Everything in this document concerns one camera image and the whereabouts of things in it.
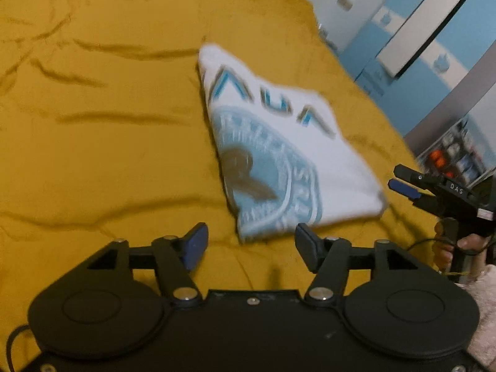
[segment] finger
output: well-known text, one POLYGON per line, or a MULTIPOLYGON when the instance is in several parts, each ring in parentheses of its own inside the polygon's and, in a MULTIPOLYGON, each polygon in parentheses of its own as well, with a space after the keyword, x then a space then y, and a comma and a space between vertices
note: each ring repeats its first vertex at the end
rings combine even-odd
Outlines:
POLYGON ((446 261, 443 257, 434 256, 434 264, 439 268, 439 270, 446 270, 450 267, 451 262, 446 261))
POLYGON ((438 222, 438 223, 436 224, 436 226, 434 227, 434 231, 435 231, 436 233, 438 233, 439 235, 442 235, 442 234, 443 234, 443 232, 445 231, 445 229, 443 228, 443 226, 442 226, 442 223, 441 223, 441 222, 438 222))
POLYGON ((446 236, 441 235, 440 233, 436 233, 436 235, 434 235, 434 238, 438 241, 450 241, 446 236))
POLYGON ((449 243, 444 243, 444 242, 435 242, 432 245, 432 248, 435 248, 436 250, 446 250, 448 252, 453 252, 454 247, 453 245, 450 245, 449 243))
POLYGON ((474 256, 472 259, 472 264, 470 265, 470 275, 473 278, 479 277, 480 273, 485 269, 485 260, 488 255, 488 251, 483 251, 480 255, 474 256))
POLYGON ((454 251, 454 248, 453 246, 446 243, 436 242, 434 245, 432 245, 432 251, 434 252, 434 255, 439 255, 443 252, 452 253, 454 251))
POLYGON ((439 260, 439 262, 444 264, 451 264, 453 261, 453 255, 450 252, 442 251, 435 255, 435 258, 439 260))
POLYGON ((481 250, 485 246, 486 241, 485 238, 473 233, 472 235, 460 239, 457 242, 457 245, 463 250, 481 250))

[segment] round disc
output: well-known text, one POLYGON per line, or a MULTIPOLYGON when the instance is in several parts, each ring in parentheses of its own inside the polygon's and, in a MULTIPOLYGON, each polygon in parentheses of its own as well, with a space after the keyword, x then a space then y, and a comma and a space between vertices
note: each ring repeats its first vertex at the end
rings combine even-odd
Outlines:
POLYGON ((468 293, 416 270, 395 270, 356 288, 344 310, 359 338, 408 358, 466 348, 479 323, 479 309, 468 293))
POLYGON ((29 325, 43 349, 78 359, 101 359, 145 343, 167 311, 161 297, 134 280, 93 280, 50 289, 31 304, 29 325))

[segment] cable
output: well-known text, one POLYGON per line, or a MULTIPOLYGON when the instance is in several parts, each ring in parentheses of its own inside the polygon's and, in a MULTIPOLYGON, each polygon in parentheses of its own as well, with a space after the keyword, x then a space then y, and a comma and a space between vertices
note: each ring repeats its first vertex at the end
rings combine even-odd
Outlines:
POLYGON ((19 326, 16 329, 14 329, 14 331, 11 334, 9 334, 7 338, 6 356, 7 356, 8 370, 10 372, 15 372, 14 364, 12 363, 12 345, 14 344, 14 340, 17 338, 17 336, 26 330, 29 330, 29 326, 27 324, 23 324, 22 326, 19 326))
POLYGON ((480 255, 489 246, 491 246, 492 244, 494 244, 496 242, 496 235, 492 236, 491 239, 489 239, 489 242, 487 242, 484 245, 484 247, 482 249, 480 249, 480 250, 473 250, 473 249, 465 250, 465 249, 462 249, 462 248, 458 247, 456 243, 453 243, 453 242, 451 242, 451 241, 449 241, 447 239, 438 239, 438 238, 435 238, 435 237, 431 237, 431 238, 428 238, 428 239, 423 239, 421 241, 415 242, 408 249, 406 249, 406 251, 410 251, 410 250, 412 250, 417 245, 420 245, 420 244, 426 243, 426 242, 431 242, 431 241, 443 242, 443 243, 446 243, 447 245, 451 245, 453 247, 456 247, 458 250, 460 250, 466 256, 477 256, 477 255, 480 255))

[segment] bed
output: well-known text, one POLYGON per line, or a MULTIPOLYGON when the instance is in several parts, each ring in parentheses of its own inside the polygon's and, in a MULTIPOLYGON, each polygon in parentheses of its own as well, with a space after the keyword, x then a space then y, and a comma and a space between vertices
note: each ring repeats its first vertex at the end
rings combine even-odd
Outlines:
MULTIPOLYGON (((307 0, 0 0, 0 29, 2 348, 38 292, 115 238, 146 246, 206 222, 209 248, 193 274, 203 293, 308 286, 290 235, 236 236, 197 72, 206 42, 273 83, 318 91, 384 187, 396 164, 415 166, 319 39, 307 0)), ((317 232, 402 247, 432 233, 433 217, 385 194, 380 219, 317 232)), ((415 255, 431 262, 428 246, 415 255)), ((348 290, 368 278, 353 272, 348 290)), ((23 333, 14 364, 37 352, 23 333)))

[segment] pink fabric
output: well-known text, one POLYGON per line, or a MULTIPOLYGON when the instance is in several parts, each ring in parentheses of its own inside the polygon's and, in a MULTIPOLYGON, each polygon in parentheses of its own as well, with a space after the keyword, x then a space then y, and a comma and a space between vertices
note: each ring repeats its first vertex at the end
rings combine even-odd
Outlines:
POLYGON ((496 266, 488 265, 481 276, 461 287, 479 305, 480 322, 468 351, 496 371, 496 266))

